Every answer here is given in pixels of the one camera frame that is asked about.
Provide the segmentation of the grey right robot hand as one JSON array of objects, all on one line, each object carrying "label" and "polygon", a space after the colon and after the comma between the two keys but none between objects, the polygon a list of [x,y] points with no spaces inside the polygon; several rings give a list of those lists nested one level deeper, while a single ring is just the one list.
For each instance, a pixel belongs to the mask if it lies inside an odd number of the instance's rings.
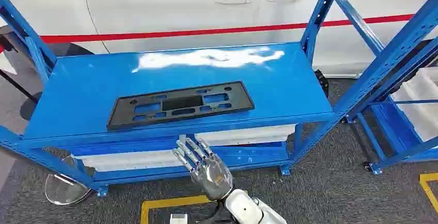
[{"label": "grey right robot hand", "polygon": [[176,141],[173,155],[189,172],[192,181],[199,185],[210,200],[225,199],[233,189],[233,176],[221,158],[202,139],[187,137]]}]

